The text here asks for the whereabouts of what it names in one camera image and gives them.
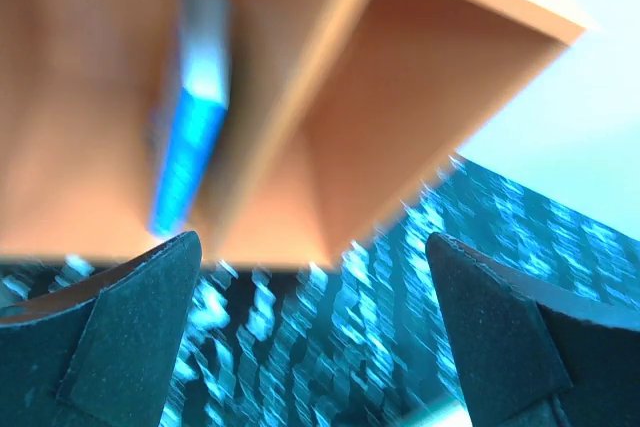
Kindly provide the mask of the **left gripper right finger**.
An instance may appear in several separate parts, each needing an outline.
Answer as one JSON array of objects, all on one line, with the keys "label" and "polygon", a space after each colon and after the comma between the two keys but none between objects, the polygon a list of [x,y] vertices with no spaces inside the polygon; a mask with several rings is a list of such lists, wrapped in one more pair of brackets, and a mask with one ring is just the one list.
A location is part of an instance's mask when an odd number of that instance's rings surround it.
[{"label": "left gripper right finger", "polygon": [[446,234],[430,234],[425,252],[473,425],[638,425],[638,312]]}]

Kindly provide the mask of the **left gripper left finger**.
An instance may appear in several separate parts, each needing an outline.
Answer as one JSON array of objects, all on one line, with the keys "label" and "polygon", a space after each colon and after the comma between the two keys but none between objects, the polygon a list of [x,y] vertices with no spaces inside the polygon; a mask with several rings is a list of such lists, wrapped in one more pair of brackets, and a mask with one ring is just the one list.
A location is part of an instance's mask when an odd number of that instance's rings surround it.
[{"label": "left gripper left finger", "polygon": [[187,231],[31,300],[3,291],[2,425],[158,425],[201,259]]}]

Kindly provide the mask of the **blue 26-storey treehouse book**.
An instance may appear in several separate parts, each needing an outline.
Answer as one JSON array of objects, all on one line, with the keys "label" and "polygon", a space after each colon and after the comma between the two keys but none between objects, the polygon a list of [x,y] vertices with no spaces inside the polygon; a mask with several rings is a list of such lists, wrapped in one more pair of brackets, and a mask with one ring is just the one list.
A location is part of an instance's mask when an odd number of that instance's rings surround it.
[{"label": "blue 26-storey treehouse book", "polygon": [[149,230],[160,238],[186,223],[229,109],[231,13],[231,0],[179,0],[152,131],[158,176]]}]

